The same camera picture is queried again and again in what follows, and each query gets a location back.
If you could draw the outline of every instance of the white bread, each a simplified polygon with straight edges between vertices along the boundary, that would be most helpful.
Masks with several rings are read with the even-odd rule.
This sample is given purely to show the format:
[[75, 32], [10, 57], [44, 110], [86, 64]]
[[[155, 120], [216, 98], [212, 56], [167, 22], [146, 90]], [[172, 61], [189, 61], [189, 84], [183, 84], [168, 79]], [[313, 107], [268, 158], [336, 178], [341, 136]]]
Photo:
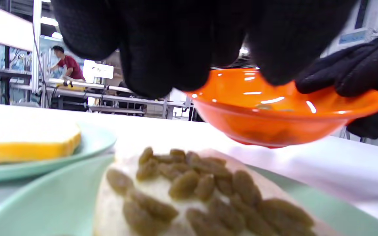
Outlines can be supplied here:
[[[293, 200], [287, 193], [285, 193], [276, 184], [264, 178], [257, 172], [248, 169], [244, 164], [239, 161], [228, 157], [222, 153], [216, 151], [202, 151], [198, 153], [201, 157], [219, 157], [227, 161], [226, 167], [231, 172], [236, 170], [245, 170], [253, 178], [255, 184], [259, 187], [263, 199], [278, 198], [286, 200], [293, 205], [299, 206], [295, 200]], [[195, 207], [201, 210], [206, 210], [204, 203], [198, 200], [187, 200], [176, 202], [168, 195], [171, 182], [160, 176], [152, 181], [138, 182], [135, 178], [136, 171], [138, 170], [138, 156], [129, 158], [118, 158], [117, 161], [109, 168], [116, 168], [127, 174], [132, 178], [135, 187], [145, 194], [173, 205], [178, 211], [179, 215], [173, 220], [170, 227], [164, 231], [162, 236], [195, 236], [189, 222], [186, 220], [184, 212], [186, 209]], [[215, 190], [214, 194], [219, 195], [222, 200], [228, 202], [226, 197]], [[97, 196], [95, 219], [94, 219], [94, 236], [138, 236], [127, 224], [123, 213], [123, 197], [114, 192], [111, 186], [108, 184], [105, 175], [102, 178], [99, 193]], [[332, 230], [327, 224], [312, 217], [315, 220], [315, 226], [313, 231], [317, 236], [338, 236], [339, 234]], [[248, 230], [244, 230], [239, 234], [240, 236], [253, 236], [254, 234]]]

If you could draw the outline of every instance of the glove finger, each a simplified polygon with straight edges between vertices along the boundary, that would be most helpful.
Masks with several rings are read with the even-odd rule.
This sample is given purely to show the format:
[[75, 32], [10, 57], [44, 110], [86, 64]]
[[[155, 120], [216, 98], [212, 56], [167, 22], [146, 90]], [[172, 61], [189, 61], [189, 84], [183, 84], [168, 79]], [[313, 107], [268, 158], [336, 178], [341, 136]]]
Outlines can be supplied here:
[[75, 55], [103, 60], [117, 49], [119, 27], [105, 1], [52, 0], [51, 3], [63, 41]]
[[347, 130], [359, 137], [378, 139], [378, 113], [351, 122]]
[[342, 78], [356, 62], [368, 45], [356, 45], [315, 61], [295, 79], [297, 90], [308, 94], [332, 86]]
[[283, 85], [294, 79], [337, 36], [356, 2], [267, 0], [262, 18], [248, 28], [251, 56], [266, 80]]
[[216, 2], [213, 19], [213, 65], [228, 66], [237, 60], [246, 36], [250, 0]]
[[177, 0], [174, 12], [173, 86], [183, 91], [202, 87], [209, 76], [212, 60], [212, 1]]
[[378, 87], [378, 46], [363, 56], [363, 60], [335, 83], [341, 96], [354, 97]]
[[120, 57], [125, 83], [135, 93], [159, 98], [172, 88], [173, 34], [168, 0], [121, 0], [125, 32]]

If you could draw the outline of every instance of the white sign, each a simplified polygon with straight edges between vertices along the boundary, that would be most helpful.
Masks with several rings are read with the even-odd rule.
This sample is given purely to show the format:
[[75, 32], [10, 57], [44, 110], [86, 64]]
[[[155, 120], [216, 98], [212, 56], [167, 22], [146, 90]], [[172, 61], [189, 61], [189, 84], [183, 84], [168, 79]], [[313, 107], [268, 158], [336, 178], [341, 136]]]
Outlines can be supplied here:
[[93, 77], [113, 79], [114, 67], [97, 64], [92, 60], [84, 60], [83, 74]]
[[0, 44], [33, 51], [33, 23], [0, 9]]

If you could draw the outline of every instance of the red shirt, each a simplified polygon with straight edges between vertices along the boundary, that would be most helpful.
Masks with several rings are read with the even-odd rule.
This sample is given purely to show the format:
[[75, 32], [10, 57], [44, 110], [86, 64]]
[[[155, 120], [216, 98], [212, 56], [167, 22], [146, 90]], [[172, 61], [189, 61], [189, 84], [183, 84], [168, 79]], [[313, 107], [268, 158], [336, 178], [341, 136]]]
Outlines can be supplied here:
[[68, 55], [65, 55], [63, 60], [60, 60], [57, 64], [60, 67], [66, 65], [66, 68], [72, 68], [72, 73], [69, 75], [72, 79], [84, 79], [83, 72], [81, 71], [80, 65], [78, 65], [77, 61]]

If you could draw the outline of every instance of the bread slice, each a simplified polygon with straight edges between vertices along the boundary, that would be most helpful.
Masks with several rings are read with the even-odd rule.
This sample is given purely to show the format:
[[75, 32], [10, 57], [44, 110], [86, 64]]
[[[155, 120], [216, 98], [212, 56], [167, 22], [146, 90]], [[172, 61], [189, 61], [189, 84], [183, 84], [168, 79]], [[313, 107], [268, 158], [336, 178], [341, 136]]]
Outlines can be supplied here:
[[0, 163], [50, 160], [73, 154], [81, 130], [71, 123], [51, 127], [42, 121], [0, 119]]
[[[299, 208], [302, 209], [298, 203], [295, 202], [287, 193], [285, 193], [276, 184], [269, 181], [268, 179], [261, 176], [259, 173], [250, 170], [244, 164], [239, 161], [228, 157], [222, 153], [216, 151], [202, 151], [198, 153], [201, 157], [218, 157], [226, 161], [226, 168], [230, 172], [234, 173], [237, 170], [244, 170], [252, 176], [254, 183], [259, 188], [262, 194], [262, 198], [266, 199], [280, 199], [285, 200]], [[110, 169], [120, 170], [122, 173], [129, 176], [134, 184], [134, 187], [144, 194], [147, 194], [162, 203], [172, 205], [178, 212], [179, 215], [173, 219], [166, 230], [163, 230], [159, 236], [196, 236], [196, 233], [192, 229], [189, 221], [185, 216], [185, 212], [189, 208], [196, 208], [201, 211], [208, 211], [206, 203], [199, 201], [197, 199], [176, 201], [173, 200], [169, 194], [168, 190], [171, 187], [171, 181], [163, 176], [156, 177], [155, 179], [148, 181], [137, 181], [136, 173], [138, 170], [138, 156], [134, 157], [121, 157], [116, 160], [115, 163], [108, 167]], [[228, 198], [223, 196], [218, 190], [214, 190], [215, 196], [221, 197], [226, 203], [229, 202]], [[123, 215], [123, 204], [126, 201], [126, 197], [117, 194], [114, 189], [109, 184], [106, 174], [103, 176], [99, 193], [97, 196], [95, 219], [94, 219], [94, 236], [140, 236], [135, 232], [127, 223]], [[314, 221], [314, 226], [312, 231], [314, 235], [317, 236], [338, 236], [334, 230], [331, 229], [327, 224], [318, 220], [315, 217], [309, 216]], [[242, 232], [236, 234], [237, 236], [254, 236], [256, 234], [250, 232], [249, 230], [243, 230]]]

